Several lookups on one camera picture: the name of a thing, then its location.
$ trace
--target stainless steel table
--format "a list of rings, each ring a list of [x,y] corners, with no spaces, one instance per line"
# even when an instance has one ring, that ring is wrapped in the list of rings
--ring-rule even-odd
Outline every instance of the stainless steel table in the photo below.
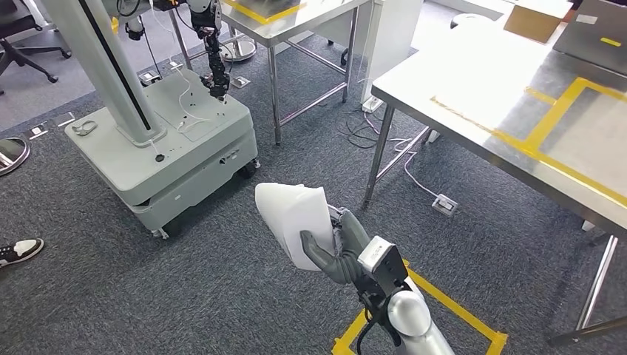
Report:
[[[234,27],[244,35],[252,38],[253,41],[268,48],[268,63],[272,86],[274,141],[277,145],[281,144],[281,126],[311,107],[316,106],[320,101],[325,100],[335,92],[343,90],[342,102],[346,102],[350,86],[350,72],[353,59],[358,6],[364,4],[366,1],[370,0],[223,1],[222,20],[230,27]],[[348,61],[345,70],[310,50],[289,41],[290,38],[311,30],[351,10],[353,11],[353,23],[350,28]],[[275,46],[282,42],[291,45],[296,50],[303,52],[344,76],[342,83],[319,96],[310,104],[296,112],[292,112],[284,118],[282,118],[279,113],[279,83],[277,77],[277,58],[274,49]]]
[[[627,78],[490,24],[462,24],[373,83],[387,103],[365,203],[395,109],[488,160],[606,232],[606,250],[575,331],[553,345],[604,334],[627,317],[589,326],[617,244],[627,234]]]

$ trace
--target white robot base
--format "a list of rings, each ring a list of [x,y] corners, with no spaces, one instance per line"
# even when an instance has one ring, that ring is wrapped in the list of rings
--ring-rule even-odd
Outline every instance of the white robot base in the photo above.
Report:
[[[107,108],[65,129],[109,187],[154,235],[164,238],[168,234],[163,226],[170,220],[204,200],[238,170],[250,175],[257,167],[248,108],[230,96],[219,102],[195,73],[180,72],[144,90],[167,131],[146,147],[139,148],[122,135]],[[84,126],[92,129],[77,134]]]

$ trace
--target chair base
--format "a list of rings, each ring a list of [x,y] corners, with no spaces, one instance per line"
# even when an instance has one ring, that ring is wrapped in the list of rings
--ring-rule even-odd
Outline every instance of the chair base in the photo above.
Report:
[[[38,54],[38,53],[48,53],[48,52],[61,52],[61,55],[64,58],[70,58],[72,53],[64,50],[61,47],[25,47],[25,48],[15,48],[12,46],[7,40],[0,39],[0,46],[4,49],[4,53],[2,57],[0,57],[0,75],[9,67],[9,64],[12,62],[16,62],[17,65],[23,67],[24,65],[28,65],[38,71],[44,73],[48,77],[48,81],[51,83],[55,83],[58,81],[58,78],[54,75],[50,74],[43,67],[40,67],[34,61],[31,61],[27,55]]]

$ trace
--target office chair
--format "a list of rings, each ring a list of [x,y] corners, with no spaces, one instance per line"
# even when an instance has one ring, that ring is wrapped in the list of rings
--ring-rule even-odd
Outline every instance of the office chair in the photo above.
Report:
[[[30,10],[23,0],[0,0],[0,46],[4,49],[4,53],[0,57],[0,75],[11,62],[16,62],[20,67],[27,64],[29,67],[39,70],[48,77],[48,81],[55,83],[58,81],[58,78],[34,61],[31,61],[27,55],[59,51],[64,58],[69,58],[72,56],[70,51],[66,51],[61,47],[15,48],[6,40],[8,36],[30,30],[31,28],[41,31],[41,27],[35,23],[33,15],[30,14]]]

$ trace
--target sneaker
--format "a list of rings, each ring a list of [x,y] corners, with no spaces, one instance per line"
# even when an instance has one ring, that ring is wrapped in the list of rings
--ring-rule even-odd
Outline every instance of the sneaker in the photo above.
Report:
[[[14,246],[0,248],[0,268],[28,260],[39,253],[43,247],[44,241],[37,238],[22,240],[21,242],[17,242]]]

